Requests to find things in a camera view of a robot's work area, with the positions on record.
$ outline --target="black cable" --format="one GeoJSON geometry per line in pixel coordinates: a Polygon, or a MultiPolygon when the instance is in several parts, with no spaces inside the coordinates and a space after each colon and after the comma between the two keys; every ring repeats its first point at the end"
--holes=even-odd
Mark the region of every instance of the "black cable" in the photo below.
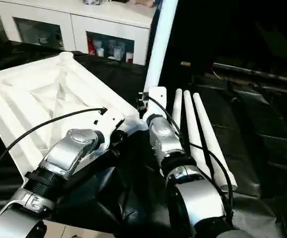
{"type": "Polygon", "coordinates": [[[80,110],[80,111],[77,111],[77,112],[73,112],[73,113],[69,113],[69,114],[66,114],[66,115],[63,115],[63,116],[60,116],[60,117],[57,117],[57,118],[53,118],[51,120],[48,120],[44,123],[41,123],[35,127],[33,127],[32,129],[28,130],[26,133],[24,133],[23,135],[21,135],[20,137],[18,137],[15,141],[13,141],[7,148],[6,150],[0,155],[0,162],[1,160],[4,158],[4,156],[9,152],[9,150],[15,146],[20,140],[22,140],[23,138],[25,138],[27,135],[31,134],[32,132],[36,131],[37,129],[47,125],[47,124],[50,124],[50,123],[53,123],[55,121],[58,121],[58,120],[61,120],[61,119],[64,119],[64,118],[68,118],[68,117],[71,117],[71,116],[74,116],[74,115],[77,115],[77,114],[81,114],[81,113],[86,113],[86,112],[92,112],[92,111],[100,111],[101,113],[104,113],[105,111],[107,111],[106,108],[91,108],[91,109],[85,109],[85,110],[80,110]]]}
{"type": "MultiPolygon", "coordinates": [[[[166,113],[167,117],[171,120],[171,122],[173,123],[173,125],[175,126],[175,128],[178,131],[178,133],[176,133],[176,134],[178,135],[179,138],[183,139],[183,134],[182,134],[180,128],[178,127],[177,123],[174,121],[172,116],[167,112],[167,110],[159,102],[157,102],[154,98],[148,96],[148,99],[150,99],[154,103],[156,103],[158,105],[158,107],[160,107],[160,109],[162,109],[166,113]]],[[[198,149],[205,150],[202,146],[195,145],[191,142],[189,142],[189,144],[191,146],[198,148],[198,149]]],[[[210,150],[206,150],[206,151],[214,158],[214,160],[217,162],[217,164],[219,165],[219,167],[222,169],[222,171],[224,173],[224,176],[225,176],[225,179],[227,182],[227,188],[228,188],[228,205],[230,207],[232,207],[233,206],[233,187],[232,187],[231,180],[227,174],[227,171],[226,171],[225,167],[223,166],[223,164],[221,163],[221,161],[216,157],[216,155],[213,152],[211,152],[210,150]]]]}
{"type": "Polygon", "coordinates": [[[179,133],[179,138],[181,140],[183,140],[183,134],[180,131],[180,128],[178,127],[177,123],[175,122],[175,120],[172,118],[172,116],[169,114],[169,112],[167,112],[167,110],[154,98],[148,96],[148,99],[152,100],[154,103],[156,103],[158,105],[158,107],[160,107],[161,110],[164,111],[164,113],[166,113],[168,119],[170,119],[170,121],[172,122],[172,124],[174,125],[174,127],[177,129],[178,133],[179,133]]]}
{"type": "MultiPolygon", "coordinates": [[[[191,142],[189,142],[189,144],[193,147],[196,147],[198,149],[201,149],[201,150],[205,150],[203,147],[199,146],[199,145],[196,145],[196,144],[193,144],[191,142]]],[[[227,174],[227,171],[224,167],[224,165],[222,164],[222,162],[218,159],[218,157],[216,157],[216,155],[210,151],[210,150],[207,150],[207,152],[213,157],[213,159],[217,162],[217,164],[219,165],[219,167],[221,168],[221,170],[223,171],[223,174],[225,176],[225,179],[226,179],[226,182],[227,182],[227,187],[228,187],[228,200],[229,200],[229,205],[232,207],[233,206],[233,187],[232,187],[232,182],[231,182],[231,179],[229,178],[228,174],[227,174]]]]}
{"type": "Polygon", "coordinates": [[[213,187],[217,190],[219,195],[222,198],[223,205],[226,211],[226,220],[230,224],[231,227],[233,227],[233,210],[232,207],[230,206],[229,202],[227,201],[227,198],[225,197],[224,193],[222,190],[218,187],[218,185],[211,179],[206,173],[204,173],[202,170],[200,170],[200,173],[213,185],[213,187]]]}

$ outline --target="bottle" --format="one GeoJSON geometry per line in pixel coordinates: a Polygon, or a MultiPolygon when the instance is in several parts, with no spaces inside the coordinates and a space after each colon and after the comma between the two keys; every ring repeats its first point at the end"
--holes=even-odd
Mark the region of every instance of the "bottle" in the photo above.
{"type": "Polygon", "coordinates": [[[101,40],[97,40],[97,39],[93,39],[93,45],[95,47],[96,50],[102,48],[102,41],[101,40]]]}
{"type": "Polygon", "coordinates": [[[124,55],[125,55],[125,52],[126,52],[126,43],[123,42],[123,41],[119,41],[119,42],[118,42],[118,46],[121,47],[121,50],[122,50],[122,52],[121,52],[121,58],[123,58],[124,55]]]}
{"type": "Polygon", "coordinates": [[[46,46],[49,43],[48,36],[46,34],[44,34],[44,33],[40,33],[38,35],[38,40],[39,40],[39,44],[41,46],[46,46]]]}
{"type": "Polygon", "coordinates": [[[122,48],[120,46],[115,46],[114,48],[114,58],[120,61],[122,59],[122,48]]]}
{"type": "Polygon", "coordinates": [[[95,47],[93,45],[93,40],[90,36],[87,37],[88,53],[92,56],[96,55],[95,47]]]}
{"type": "Polygon", "coordinates": [[[83,0],[85,5],[101,5],[103,0],[83,0]]]}
{"type": "Polygon", "coordinates": [[[134,59],[134,53],[132,52],[126,52],[126,62],[132,63],[134,59]]]}
{"type": "Polygon", "coordinates": [[[61,33],[59,31],[57,31],[55,33],[55,40],[57,41],[57,45],[59,46],[59,49],[64,50],[62,36],[61,36],[61,33]]]}
{"type": "Polygon", "coordinates": [[[110,56],[114,55],[114,48],[116,46],[117,41],[116,40],[108,40],[108,54],[110,56]]]}
{"type": "Polygon", "coordinates": [[[97,56],[104,57],[104,49],[103,48],[99,48],[96,52],[97,52],[97,56]]]}

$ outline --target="white rod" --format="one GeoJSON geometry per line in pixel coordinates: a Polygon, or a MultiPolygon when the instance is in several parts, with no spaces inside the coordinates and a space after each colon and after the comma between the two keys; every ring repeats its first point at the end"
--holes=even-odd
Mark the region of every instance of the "white rod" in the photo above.
{"type": "MultiPolygon", "coordinates": [[[[184,91],[183,95],[184,95],[185,112],[187,115],[189,141],[195,145],[202,146],[190,92],[186,90],[184,91]]],[[[202,170],[207,176],[211,178],[210,170],[205,162],[203,150],[190,146],[190,151],[192,157],[197,162],[199,169],[202,170]]]]}
{"type": "Polygon", "coordinates": [[[180,128],[181,125],[181,108],[182,108],[182,89],[178,88],[175,91],[174,103],[173,103],[173,110],[172,110],[172,118],[177,123],[178,127],[180,128]]]}
{"type": "Polygon", "coordinates": [[[158,86],[159,84],[178,1],[179,0],[162,1],[157,30],[151,51],[149,68],[143,90],[144,92],[148,92],[149,87],[158,86]]]}
{"type": "MultiPolygon", "coordinates": [[[[237,189],[236,180],[234,178],[234,175],[228,169],[224,155],[221,151],[221,148],[218,144],[214,130],[212,128],[211,122],[208,118],[207,112],[205,111],[201,97],[198,93],[195,93],[195,94],[193,94],[193,99],[194,99],[195,105],[197,107],[197,112],[198,112],[198,115],[200,118],[200,122],[201,122],[201,126],[203,129],[205,141],[207,143],[207,147],[211,152],[213,152],[216,155],[216,157],[223,164],[224,168],[227,171],[229,179],[231,180],[232,188],[233,188],[233,190],[236,190],[237,189]]],[[[210,155],[210,157],[211,157],[211,162],[212,162],[213,169],[214,169],[214,180],[223,192],[227,192],[228,187],[227,187],[227,182],[226,182],[226,178],[224,176],[224,173],[223,173],[222,169],[220,168],[220,166],[218,165],[218,163],[215,161],[215,159],[211,155],[210,155]]]]}

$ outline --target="black plastic sheet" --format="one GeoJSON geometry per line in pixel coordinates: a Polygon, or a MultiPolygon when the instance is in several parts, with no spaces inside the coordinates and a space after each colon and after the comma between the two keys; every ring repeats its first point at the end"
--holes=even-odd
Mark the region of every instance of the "black plastic sheet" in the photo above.
{"type": "MultiPolygon", "coordinates": [[[[8,44],[0,49],[0,70],[58,52],[8,44]]],[[[144,67],[85,55],[74,58],[136,105],[144,67]]],[[[173,68],[163,78],[169,108],[179,86],[201,95],[238,183],[234,225],[256,238],[287,238],[287,94],[208,78],[189,83],[187,74],[173,68]]],[[[0,153],[3,149],[0,140],[0,153]]],[[[0,167],[0,207],[21,184],[6,157],[0,167]]],[[[52,220],[117,237],[172,237],[164,191],[147,132],[136,132],[70,180],[52,220]]]]}

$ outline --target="cabinet glass door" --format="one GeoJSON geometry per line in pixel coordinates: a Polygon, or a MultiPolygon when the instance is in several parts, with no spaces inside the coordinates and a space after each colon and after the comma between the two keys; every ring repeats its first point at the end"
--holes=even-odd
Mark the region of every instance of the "cabinet glass door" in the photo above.
{"type": "Polygon", "coordinates": [[[93,32],[86,33],[89,54],[122,62],[133,62],[135,41],[93,32]]]}
{"type": "Polygon", "coordinates": [[[59,25],[16,17],[13,19],[22,42],[64,50],[59,25]]]}
{"type": "Polygon", "coordinates": [[[0,17],[11,41],[75,51],[69,13],[0,1],[0,17]]]}

